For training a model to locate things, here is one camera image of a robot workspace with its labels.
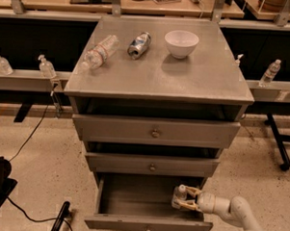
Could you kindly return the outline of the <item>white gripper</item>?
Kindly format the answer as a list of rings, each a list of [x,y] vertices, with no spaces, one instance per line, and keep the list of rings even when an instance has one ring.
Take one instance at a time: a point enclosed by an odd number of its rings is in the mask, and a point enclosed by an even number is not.
[[[174,200],[174,205],[178,209],[188,209],[191,211],[201,210],[204,214],[218,214],[221,206],[222,200],[210,193],[210,192],[201,192],[199,188],[196,187],[185,187],[186,193],[192,197],[198,197],[198,203],[194,200]]]

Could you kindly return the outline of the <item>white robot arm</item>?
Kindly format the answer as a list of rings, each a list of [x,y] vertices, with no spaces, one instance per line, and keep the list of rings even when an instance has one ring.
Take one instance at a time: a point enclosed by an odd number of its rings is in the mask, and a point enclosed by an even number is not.
[[[178,210],[217,215],[230,225],[242,227],[243,231],[264,231],[254,216],[249,202],[242,196],[226,199],[210,192],[203,192],[196,187],[179,185],[173,189],[171,205]]]

